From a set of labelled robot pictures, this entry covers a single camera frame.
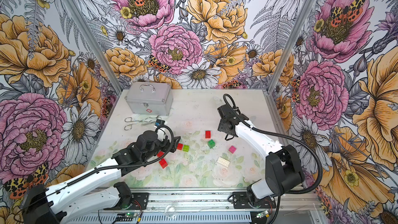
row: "lego brick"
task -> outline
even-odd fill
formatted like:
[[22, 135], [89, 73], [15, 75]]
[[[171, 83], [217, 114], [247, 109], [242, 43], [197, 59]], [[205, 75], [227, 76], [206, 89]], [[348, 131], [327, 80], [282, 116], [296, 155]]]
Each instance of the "lego brick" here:
[[228, 150], [233, 154], [236, 151], [236, 148], [235, 146], [231, 146]]
[[216, 143], [213, 140], [210, 140], [207, 142], [207, 145], [211, 148], [213, 148], [214, 146], [216, 146]]
[[224, 165], [225, 167], [228, 167], [228, 165], [229, 165], [229, 161], [222, 157], [219, 157], [217, 159], [217, 163], [220, 163], [220, 164]]
[[182, 148], [183, 151], [188, 152], [189, 151], [189, 146], [184, 145], [184, 147]]
[[166, 160], [164, 160], [164, 158], [162, 160], [159, 161], [160, 166], [164, 169], [168, 166]]

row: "table surface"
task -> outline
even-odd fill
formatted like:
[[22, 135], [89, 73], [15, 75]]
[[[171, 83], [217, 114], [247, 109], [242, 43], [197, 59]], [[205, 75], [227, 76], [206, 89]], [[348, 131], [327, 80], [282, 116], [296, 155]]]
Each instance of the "table surface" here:
[[[146, 130], [154, 130], [152, 124], [133, 125], [125, 131], [126, 117], [144, 119], [147, 114], [133, 114], [124, 99], [128, 90], [124, 90], [112, 112], [102, 136], [93, 152], [87, 169], [91, 169], [111, 157], [113, 153], [136, 142], [137, 137]], [[220, 116], [217, 108], [224, 104], [222, 96], [228, 93], [234, 99], [241, 112], [257, 128], [275, 132], [263, 92], [252, 89], [216, 90], [184, 89], [172, 90], [174, 101], [170, 115], [162, 116], [173, 130], [174, 136], [181, 136], [180, 143], [189, 145], [189, 151], [177, 150], [169, 153], [165, 160], [168, 166], [162, 169], [154, 163], [141, 167], [117, 181], [124, 181], [131, 188], [152, 187], [246, 187], [265, 175], [265, 162], [243, 139], [234, 138], [225, 141], [225, 133], [218, 132]], [[205, 139], [205, 131], [211, 131], [211, 139], [216, 146], [210, 149]], [[236, 147], [232, 154], [231, 145]], [[223, 157], [230, 161], [228, 167], [217, 163]], [[103, 185], [109, 187], [117, 181]]]

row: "green lego brick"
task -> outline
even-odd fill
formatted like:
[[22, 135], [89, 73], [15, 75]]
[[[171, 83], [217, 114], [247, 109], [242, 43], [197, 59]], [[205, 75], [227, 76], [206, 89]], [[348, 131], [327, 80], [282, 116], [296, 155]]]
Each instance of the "green lego brick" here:
[[184, 144], [184, 147], [182, 147], [182, 150], [185, 151], [185, 152], [188, 152], [189, 151], [189, 146]]
[[214, 146], [216, 146], [216, 143], [213, 140], [210, 140], [207, 142], [207, 145], [211, 148], [213, 148]]

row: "red lego brick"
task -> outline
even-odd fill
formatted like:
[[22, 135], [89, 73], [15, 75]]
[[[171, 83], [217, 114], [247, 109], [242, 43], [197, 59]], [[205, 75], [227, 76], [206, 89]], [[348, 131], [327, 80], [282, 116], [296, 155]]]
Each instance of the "red lego brick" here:
[[160, 166], [164, 169], [168, 166], [166, 160], [164, 160], [164, 158], [162, 160], [159, 161]]

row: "purple flower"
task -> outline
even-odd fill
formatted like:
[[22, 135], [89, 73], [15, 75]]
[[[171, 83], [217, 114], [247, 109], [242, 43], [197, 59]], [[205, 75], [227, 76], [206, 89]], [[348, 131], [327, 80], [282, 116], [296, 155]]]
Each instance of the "purple flower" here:
[[374, 7], [369, 7], [369, 0], [362, 6], [363, 12], [352, 22], [342, 21], [338, 26], [331, 25], [331, 9], [345, 8], [354, 0], [326, 0], [321, 11], [316, 14], [316, 23], [312, 36], [307, 40], [308, 50], [313, 50], [325, 59], [334, 59], [341, 63], [347, 61], [358, 52], [369, 39], [371, 31], [367, 31]]
[[44, 162], [55, 168], [67, 115], [55, 101], [38, 93], [0, 102], [0, 179], [26, 178]]
[[152, 55], [160, 63], [170, 66], [169, 72], [172, 74], [179, 75], [181, 69], [202, 59], [199, 37], [181, 26], [164, 25], [148, 41], [152, 46]]
[[311, 61], [300, 79], [297, 115], [310, 118], [320, 130], [332, 128], [348, 105], [341, 67], [332, 61]]
[[127, 31], [136, 34], [161, 27], [174, 17], [174, 0], [144, 0], [137, 6], [129, 0], [113, 0], [113, 8], [120, 11], [120, 19], [127, 22]]
[[352, 223], [351, 216], [344, 210], [343, 205], [333, 198], [330, 198], [330, 203], [333, 210], [334, 223], [349, 224]]

